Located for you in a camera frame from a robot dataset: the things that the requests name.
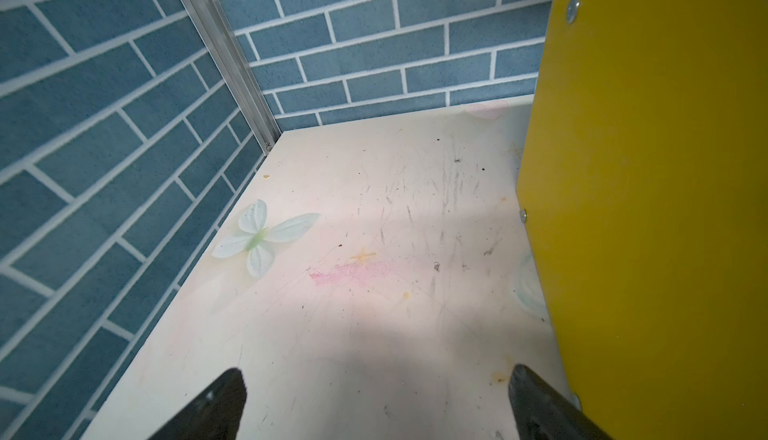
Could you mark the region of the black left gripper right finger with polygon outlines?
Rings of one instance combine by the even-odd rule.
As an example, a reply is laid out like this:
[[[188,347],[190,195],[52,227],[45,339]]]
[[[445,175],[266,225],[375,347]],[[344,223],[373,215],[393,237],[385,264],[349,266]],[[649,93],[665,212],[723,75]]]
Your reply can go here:
[[[610,436],[524,364],[516,364],[508,397],[520,439],[602,439]]]

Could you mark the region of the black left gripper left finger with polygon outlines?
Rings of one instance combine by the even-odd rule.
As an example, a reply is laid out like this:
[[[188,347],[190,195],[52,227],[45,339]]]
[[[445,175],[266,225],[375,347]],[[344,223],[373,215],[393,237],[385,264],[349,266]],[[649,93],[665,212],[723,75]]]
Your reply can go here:
[[[242,372],[238,368],[229,368],[150,439],[235,439],[246,400],[247,389]]]

